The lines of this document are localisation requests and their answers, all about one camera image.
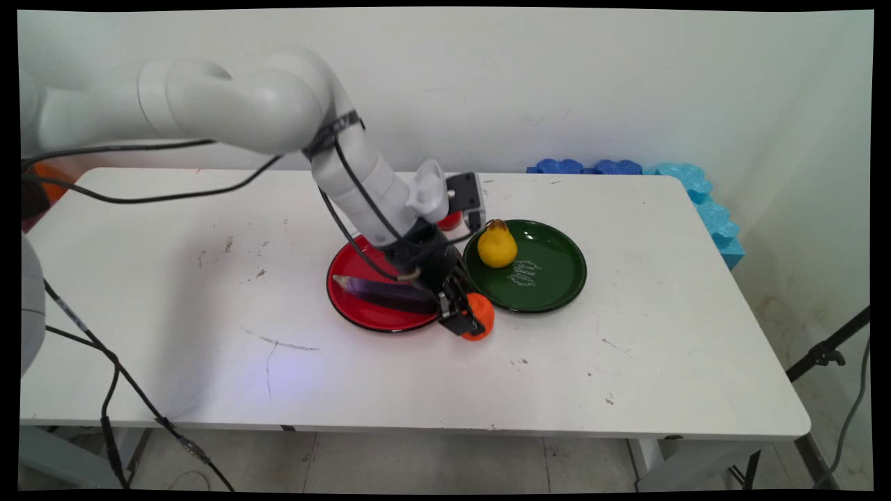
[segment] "green plate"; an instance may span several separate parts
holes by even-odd
[[[517,258],[507,267],[483,264],[473,235],[464,248],[470,280],[492,304],[512,311],[539,313],[567,305],[584,287],[588,266],[575,242],[535,221],[504,221],[517,241]]]

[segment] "blue foam block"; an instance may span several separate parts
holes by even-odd
[[[643,174],[641,166],[630,160],[621,160],[618,162],[613,160],[601,160],[594,164],[591,171],[592,174],[625,174],[631,176],[639,176]]]
[[[582,174],[584,166],[572,159],[556,161],[554,159],[544,159],[538,162],[535,167],[526,169],[527,174]]]
[[[713,201],[694,205],[718,249],[722,249],[736,238],[736,235],[740,232],[740,227],[730,220],[729,210]]]
[[[712,184],[706,180],[706,173],[690,163],[660,163],[656,166],[656,175],[679,179],[693,203],[702,203],[712,191]]]
[[[733,269],[733,267],[738,265],[742,261],[742,257],[746,255],[742,245],[740,245],[740,241],[735,238],[718,250],[721,252],[721,257],[729,269]]]

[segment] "orange object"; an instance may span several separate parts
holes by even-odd
[[[74,183],[76,179],[72,179],[64,174],[62,174],[58,169],[52,168],[45,163],[38,163],[34,166],[34,173],[40,177],[52,177],[53,179],[58,179],[60,181],[66,181],[68,183]],[[50,203],[58,201],[65,192],[68,191],[68,188],[62,188],[57,185],[50,185],[49,183],[42,183],[44,190],[46,190],[46,196],[50,199]]]
[[[470,309],[473,310],[473,316],[475,316],[486,329],[481,334],[472,335],[470,333],[464,333],[461,337],[468,341],[479,341],[492,332],[492,327],[495,326],[495,309],[492,308],[492,303],[486,296],[476,292],[468,294],[467,301],[470,303]]]

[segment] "yellow pear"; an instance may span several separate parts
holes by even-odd
[[[504,221],[496,219],[479,236],[477,252],[486,266],[503,268],[517,258],[517,241],[513,239]]]

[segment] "light blue foam block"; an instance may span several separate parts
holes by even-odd
[[[702,222],[718,249],[722,249],[740,232],[740,227],[730,220],[730,211],[713,201],[694,204]]]
[[[733,267],[738,265],[740,261],[742,261],[743,256],[746,255],[746,252],[742,249],[742,245],[740,245],[740,241],[736,238],[718,250],[721,252],[721,257],[724,259],[724,263],[726,263],[729,269],[733,269]]]
[[[660,163],[656,166],[656,175],[679,179],[693,203],[702,203],[712,191],[712,184],[706,180],[706,173],[690,163]]]

